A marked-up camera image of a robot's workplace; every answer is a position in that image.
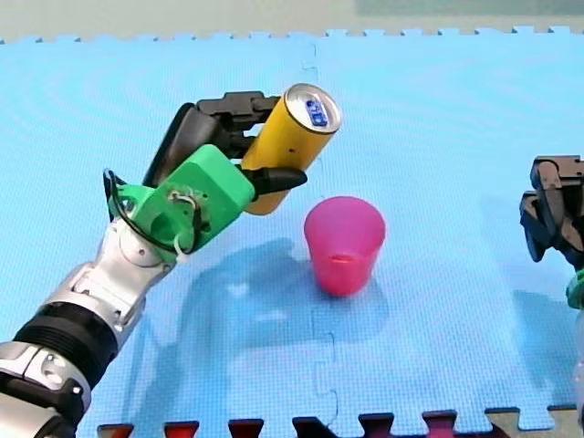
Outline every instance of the plastic cup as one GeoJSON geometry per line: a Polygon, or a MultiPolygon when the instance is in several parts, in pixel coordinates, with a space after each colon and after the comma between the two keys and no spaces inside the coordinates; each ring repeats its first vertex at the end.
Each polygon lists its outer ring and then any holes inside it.
{"type": "Polygon", "coordinates": [[[318,284],[334,297],[361,290],[385,240],[385,221],[370,203],[351,196],[315,206],[304,223],[318,284]]]}

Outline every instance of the can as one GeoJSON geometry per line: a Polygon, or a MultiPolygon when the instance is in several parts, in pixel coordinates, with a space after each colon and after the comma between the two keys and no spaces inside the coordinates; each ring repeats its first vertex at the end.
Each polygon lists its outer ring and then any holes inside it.
{"type": "MultiPolygon", "coordinates": [[[[334,99],[310,84],[290,87],[241,161],[243,169],[289,167],[305,171],[339,130],[342,115],[334,99]]],[[[268,193],[250,203],[250,214],[270,214],[288,191],[268,193]]]]}

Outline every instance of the can lid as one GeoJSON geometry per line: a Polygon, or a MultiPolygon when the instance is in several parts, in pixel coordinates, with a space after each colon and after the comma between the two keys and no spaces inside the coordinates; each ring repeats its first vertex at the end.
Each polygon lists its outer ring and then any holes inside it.
{"type": "Polygon", "coordinates": [[[339,106],[319,87],[296,84],[284,94],[284,102],[290,116],[307,130],[332,134],[340,128],[339,106]]]}

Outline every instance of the black wire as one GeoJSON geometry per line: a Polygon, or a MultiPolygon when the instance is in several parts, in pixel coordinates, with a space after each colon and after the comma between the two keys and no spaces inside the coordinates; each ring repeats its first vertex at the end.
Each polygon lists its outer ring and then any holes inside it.
{"type": "MultiPolygon", "coordinates": [[[[139,235],[145,241],[151,243],[154,246],[163,249],[164,251],[168,251],[173,254],[176,253],[176,249],[174,246],[166,245],[163,242],[156,240],[155,238],[151,237],[150,235],[144,233],[126,214],[126,211],[121,205],[120,202],[120,194],[118,193],[118,185],[117,181],[121,181],[113,171],[108,171],[109,174],[109,194],[111,195],[111,200],[113,201],[114,206],[116,207],[116,211],[120,218],[126,223],[126,225],[131,228],[131,230],[139,235]]],[[[185,254],[189,255],[194,252],[196,246],[199,242],[201,237],[201,228],[203,225],[203,218],[201,216],[201,208],[198,204],[195,203],[195,209],[193,212],[193,244],[189,248],[188,251],[184,251],[185,254]]]]}

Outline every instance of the green mount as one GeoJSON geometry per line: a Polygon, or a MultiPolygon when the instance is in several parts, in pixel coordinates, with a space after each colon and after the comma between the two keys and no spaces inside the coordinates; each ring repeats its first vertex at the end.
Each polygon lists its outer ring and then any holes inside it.
{"type": "MultiPolygon", "coordinates": [[[[145,234],[173,246],[178,235],[181,249],[188,251],[195,239],[193,205],[176,202],[190,196],[201,207],[203,228],[195,250],[210,242],[232,223],[254,199],[254,186],[213,144],[200,147],[156,189],[124,184],[118,188],[120,202],[130,205],[128,217],[145,234]]],[[[117,215],[113,201],[109,210],[117,215]]],[[[171,263],[177,254],[157,248],[171,263]]]]}
{"type": "Polygon", "coordinates": [[[584,269],[579,270],[566,287],[566,297],[571,308],[584,308],[584,269]]]}

